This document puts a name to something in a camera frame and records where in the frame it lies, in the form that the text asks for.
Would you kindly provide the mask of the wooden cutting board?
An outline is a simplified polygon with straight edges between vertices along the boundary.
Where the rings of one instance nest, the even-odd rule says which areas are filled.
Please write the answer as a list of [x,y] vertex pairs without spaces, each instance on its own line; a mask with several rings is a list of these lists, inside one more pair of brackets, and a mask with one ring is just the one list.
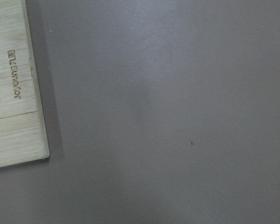
[[0,0],[0,168],[48,157],[26,2]]

